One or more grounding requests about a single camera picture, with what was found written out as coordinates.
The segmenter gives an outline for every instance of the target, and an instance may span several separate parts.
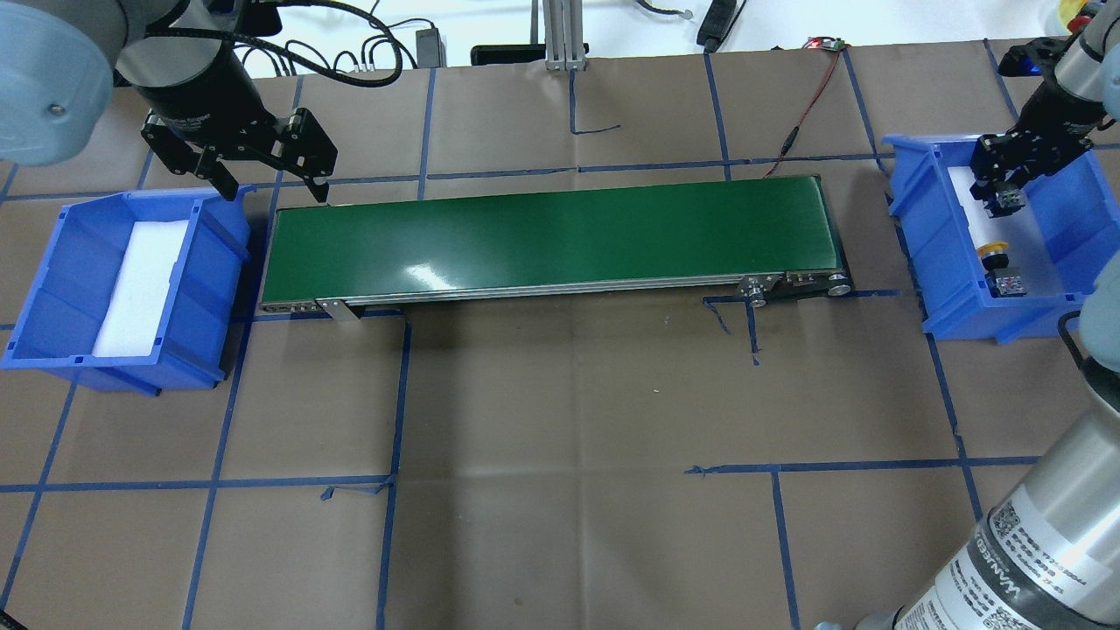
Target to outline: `red wire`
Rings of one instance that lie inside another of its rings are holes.
[[[813,98],[809,101],[809,105],[805,106],[805,111],[801,112],[801,118],[797,119],[797,124],[795,124],[794,127],[801,127],[802,123],[805,122],[805,119],[809,118],[809,112],[813,109],[813,105],[816,104],[816,101],[821,99],[821,94],[824,93],[824,89],[828,87],[829,82],[832,81],[832,73],[836,72],[837,64],[839,62],[840,62],[840,50],[837,50],[836,53],[832,53],[832,62],[829,63],[829,70],[824,71],[824,76],[821,78],[821,84],[816,86],[816,92],[813,93]],[[773,175],[774,172],[777,170],[778,165],[782,164],[783,159],[785,159],[785,154],[777,156],[777,160],[774,163],[774,166],[771,166],[769,170],[766,172],[766,175],[763,175],[763,179]]]

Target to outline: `black cable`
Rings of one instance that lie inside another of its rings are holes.
[[[647,2],[646,0],[634,0],[634,1],[637,2],[640,7],[642,7],[646,11],[650,11],[651,13],[657,13],[659,16],[682,16],[687,20],[692,19],[692,11],[682,11],[680,9],[659,9],[657,7],[654,7],[653,4]]]
[[[428,18],[409,18],[407,20],[401,20],[396,24],[391,24],[389,25],[389,28],[396,28],[401,25],[405,25],[409,22],[428,22],[428,28],[436,28],[436,22],[429,20]]]
[[[1073,356],[1073,362],[1076,363],[1079,370],[1085,362],[1085,356],[1081,354],[1081,349],[1077,348],[1076,342],[1073,341],[1073,335],[1070,334],[1070,319],[1080,316],[1081,311],[1072,311],[1057,318],[1057,334],[1062,337],[1062,343],[1070,351],[1070,356]]]
[[[323,56],[323,53],[318,52],[314,46],[311,46],[311,45],[309,45],[309,44],[307,44],[305,41],[300,41],[299,39],[289,39],[288,41],[284,41],[283,49],[288,50],[290,53],[291,52],[290,46],[292,44],[299,44],[300,46],[302,46],[302,47],[307,48],[308,50],[315,53],[315,55],[317,57],[319,57],[319,61],[323,62],[323,65],[325,65],[327,67],[330,67],[330,62],[328,62],[327,58],[325,56]]]
[[[319,64],[299,55],[292,53],[291,50],[286,50],[280,46],[271,41],[265,41],[259,37],[253,37],[251,35],[242,35],[239,33],[226,33],[223,30],[208,30],[202,28],[167,28],[164,30],[153,30],[148,33],[148,37],[187,37],[190,39],[218,39],[222,41],[249,44],[256,48],[263,48],[270,53],[276,53],[287,58],[289,62],[299,64],[308,70],[312,70],[327,78],[333,78],[339,83],[345,83],[347,85],[354,85],[356,87],[383,87],[389,85],[400,78],[401,72],[403,71],[403,57],[401,56],[400,48],[393,46],[394,57],[396,58],[396,65],[393,67],[392,74],[384,78],[357,78],[349,76]]]
[[[361,53],[362,53],[362,63],[363,64],[367,64],[371,67],[373,66],[373,55],[370,55],[370,57],[366,58],[366,56],[365,56],[365,47],[368,46],[371,41],[374,41],[376,39],[385,40],[385,39],[388,39],[388,37],[385,37],[384,35],[374,35],[372,37],[366,38],[366,40],[362,43],[362,49],[361,49]]]
[[[724,36],[725,39],[731,36],[731,29],[735,28],[735,22],[739,21],[739,16],[743,15],[743,9],[746,8],[747,8],[747,0],[743,0],[743,3],[739,4],[739,10],[735,11],[735,17],[731,18],[731,24],[727,25],[727,35]]]
[[[388,26],[385,26],[385,22],[379,20],[376,17],[373,16],[373,13],[363,11],[357,7],[352,7],[349,4],[338,2],[336,0],[278,0],[276,2],[270,2],[270,3],[273,7],[325,7],[328,9],[337,9],[339,11],[345,11],[347,13],[357,16],[368,21],[371,25],[374,26],[374,28],[385,34],[390,45],[393,48],[393,59],[395,62],[393,65],[393,72],[384,78],[357,78],[354,76],[336,72],[333,68],[329,68],[325,65],[320,66],[315,62],[312,62],[311,59],[308,59],[307,57],[304,57],[297,53],[292,53],[291,50],[288,50],[286,48],[281,48],[280,46],[277,46],[271,41],[261,39],[260,37],[253,37],[251,35],[243,35],[240,33],[226,33],[221,30],[208,30],[200,28],[165,28],[161,30],[149,31],[148,37],[188,37],[194,39],[218,39],[222,41],[228,41],[231,44],[249,44],[251,46],[255,46],[256,48],[263,48],[264,50],[276,53],[277,55],[287,58],[289,62],[292,63],[292,67],[295,67],[295,64],[299,64],[306,68],[312,70],[321,74],[323,76],[326,76],[327,78],[333,78],[339,83],[345,83],[347,85],[354,85],[357,87],[383,87],[400,78],[401,73],[404,70],[404,59],[401,56],[401,50],[404,48],[404,45],[401,44],[395,37],[393,37],[392,31],[389,29]]]
[[[354,70],[358,70],[361,67],[361,64],[357,63],[357,57],[354,56],[354,53],[351,53],[349,50],[343,50],[342,53],[338,53],[337,55],[335,55],[335,63],[332,64],[332,66],[330,66],[332,70],[335,70],[335,71],[338,70],[338,59],[343,58],[344,55],[348,55],[349,56],[351,62],[354,63]]]
[[[370,65],[373,65],[373,50],[377,46],[381,46],[382,44],[392,44],[392,41],[390,41],[389,39],[381,39],[376,41],[373,46],[370,46]],[[417,59],[416,57],[412,56],[412,53],[409,52],[408,46],[401,44],[401,52],[403,52],[404,56],[409,58],[409,63],[412,64],[412,70],[417,70],[417,67],[419,67],[417,66]]]
[[[236,52],[239,48],[249,48],[249,52],[241,56],[241,65],[245,65],[245,59],[249,58],[249,55],[252,55],[253,53],[260,50],[261,53],[264,53],[264,56],[268,57],[270,62],[272,62],[272,71],[276,72],[276,75],[277,76],[283,76],[284,75],[284,73],[280,72],[280,66],[277,64],[276,57],[273,57],[272,55],[270,55],[268,50],[261,50],[260,48],[253,48],[252,46],[250,46],[248,44],[242,44],[240,46],[234,46],[233,50]]]

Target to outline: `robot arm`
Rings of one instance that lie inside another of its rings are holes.
[[[311,112],[265,110],[230,41],[146,38],[168,27],[216,29],[202,0],[0,0],[0,157],[39,166],[81,151],[115,66],[151,105],[141,133],[171,173],[233,198],[220,160],[256,160],[326,201],[338,151]]]
[[[1105,113],[1120,117],[1120,1],[1109,2],[1067,40],[1040,38],[1016,46],[1000,74],[1040,71],[1043,84],[1024,105],[1019,121],[1001,135],[977,140],[972,196],[998,220],[1023,207],[1021,187],[1053,175],[1092,148],[1090,131]],[[1120,253],[1101,271],[1096,291],[1081,314],[1081,337],[1093,358],[1120,372]]]

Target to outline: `cable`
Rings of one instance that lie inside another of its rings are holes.
[[[373,7],[375,9],[377,8],[379,2],[380,0],[377,0],[377,2],[374,2]],[[357,16],[368,21],[371,25],[373,25],[374,28],[381,30],[385,35],[389,44],[393,48],[393,59],[395,63],[393,65],[392,73],[383,78],[357,78],[354,76],[348,76],[346,74],[336,72],[335,70],[329,68],[326,65],[320,66],[315,62],[312,62],[311,59],[308,59],[307,57],[304,57],[297,53],[292,53],[287,48],[281,48],[280,46],[277,46],[271,41],[267,41],[264,39],[261,39],[260,37],[253,37],[251,35],[243,35],[240,33],[226,33],[221,30],[208,30],[200,28],[165,28],[161,30],[149,31],[148,37],[188,37],[194,39],[218,39],[222,41],[228,41],[231,44],[248,44],[250,46],[262,48],[264,50],[280,55],[283,58],[287,58],[290,63],[292,63],[293,68],[295,64],[299,64],[306,68],[312,70],[321,74],[323,76],[326,76],[327,78],[333,78],[334,81],[337,81],[339,83],[345,83],[347,85],[354,85],[357,87],[382,87],[400,78],[401,73],[404,70],[404,59],[401,56],[401,50],[403,49],[408,52],[408,49],[404,48],[404,45],[401,44],[395,37],[393,37],[392,31],[389,29],[388,26],[385,26],[385,22],[374,17],[372,12],[363,11],[357,7],[352,7],[349,4],[345,4],[336,0],[277,0],[270,3],[274,7],[325,7],[328,9],[337,9],[339,11],[345,11],[347,13]]]
[[[813,109],[813,105],[816,104],[816,101],[821,99],[821,94],[823,94],[824,89],[828,87],[829,81],[832,80],[832,73],[836,72],[837,64],[840,62],[840,50],[832,53],[832,62],[829,63],[829,70],[824,71],[824,76],[821,78],[820,85],[816,86],[816,92],[813,93],[813,98],[810,99],[809,105],[805,106],[805,110],[801,112],[801,117],[797,118],[797,123],[793,126],[790,135],[785,137],[785,142],[782,143],[782,150],[778,152],[777,159],[774,161],[774,165],[771,166],[769,170],[766,172],[766,175],[763,175],[763,179],[774,175],[778,165],[781,165],[782,160],[785,159],[786,154],[788,154],[790,149],[793,148],[794,141],[797,140],[797,133],[801,131],[802,123],[804,123],[805,119],[809,118],[809,112]]]
[[[270,62],[272,62],[272,71],[276,72],[277,76],[283,76],[284,75],[282,72],[280,72],[280,65],[277,64],[276,57],[273,57],[272,55],[270,55],[268,53],[268,50],[261,50],[260,48],[253,48],[252,46],[250,46],[248,44],[242,44],[240,46],[234,46],[233,50],[237,52],[239,48],[249,48],[249,52],[241,56],[241,65],[245,65],[245,59],[249,58],[249,55],[252,55],[253,53],[260,50],[260,52],[264,53],[264,56],[268,57]]]
[[[354,70],[358,70],[361,67],[361,64],[357,63],[357,57],[354,56],[354,53],[351,53],[349,50],[343,50],[342,53],[338,53],[337,55],[335,55],[335,63],[330,65],[332,70],[338,71],[338,59],[343,58],[344,55],[348,55],[349,56],[351,62],[354,63]]]
[[[1081,354],[1081,349],[1077,348],[1076,342],[1073,341],[1073,335],[1070,334],[1070,319],[1080,316],[1081,311],[1072,311],[1057,318],[1057,334],[1062,337],[1062,343],[1070,351],[1070,356],[1073,356],[1073,362],[1077,365],[1079,370],[1082,363],[1085,362],[1085,358]]]
[[[381,46],[382,44],[392,44],[392,41],[388,38],[382,38],[379,39],[376,43],[374,43],[373,46],[370,46],[370,65],[373,65],[373,50],[377,46]],[[401,46],[401,52],[404,53],[404,56],[409,58],[409,63],[412,64],[412,70],[416,70],[418,67],[416,57],[412,56],[412,53],[409,50],[408,46],[404,46],[403,44],[401,44],[400,46]]]
[[[291,48],[290,48],[290,46],[291,46],[292,44],[299,44],[300,46],[302,46],[302,47],[307,48],[308,50],[310,50],[310,52],[315,53],[315,55],[316,55],[317,57],[319,57],[319,61],[321,61],[321,62],[323,62],[323,65],[325,65],[325,66],[327,66],[327,67],[329,67],[329,66],[330,66],[330,62],[328,62],[328,61],[327,61],[327,58],[326,58],[325,56],[323,56],[323,53],[318,52],[318,50],[317,50],[317,49],[316,49],[315,47],[312,47],[311,45],[309,45],[309,44],[307,44],[307,43],[305,43],[305,41],[300,41],[299,39],[289,39],[288,41],[284,41],[284,44],[283,44],[283,49],[284,49],[284,50],[288,50],[288,52],[290,53],[290,52],[291,52]]]
[[[401,20],[396,24],[391,24],[389,25],[389,28],[396,28],[401,25],[405,25],[409,22],[428,22],[428,28],[436,28],[436,22],[429,20],[428,18],[409,18],[407,20]]]
[[[680,9],[659,9],[657,7],[654,7],[653,4],[647,2],[646,0],[634,0],[634,1],[637,2],[638,7],[642,7],[646,11],[650,11],[651,13],[657,13],[659,16],[681,16],[687,20],[692,19],[692,11],[689,10],[682,11]]]
[[[202,28],[166,28],[164,30],[153,30],[148,33],[148,37],[187,37],[192,39],[218,39],[222,41],[249,44],[256,48],[262,48],[270,53],[276,53],[287,58],[289,62],[299,64],[308,70],[312,70],[327,78],[333,78],[339,83],[345,83],[347,85],[354,85],[356,87],[383,87],[389,85],[400,78],[401,72],[403,71],[403,58],[401,57],[400,48],[393,46],[394,57],[396,57],[396,65],[393,67],[392,74],[384,78],[357,78],[354,76],[348,76],[339,72],[335,72],[325,66],[292,53],[291,50],[286,50],[280,46],[271,41],[265,41],[259,37],[253,37],[251,35],[242,35],[237,33],[226,33],[222,30],[208,30]]]

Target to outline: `small component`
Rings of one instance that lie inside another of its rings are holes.
[[[417,67],[447,67],[447,49],[438,28],[417,31]]]
[[[1027,295],[1023,286],[1023,275],[1016,267],[993,269],[984,275],[992,297],[1021,297]]]
[[[697,34],[697,44],[704,53],[715,53],[724,44],[735,19],[735,4],[736,0],[711,0]]]
[[[1011,259],[1007,256],[1009,245],[1004,241],[995,241],[977,248],[980,263],[983,265],[988,290],[992,297],[1020,297],[1027,295],[1023,286],[1023,275],[1018,268],[1009,267]]]

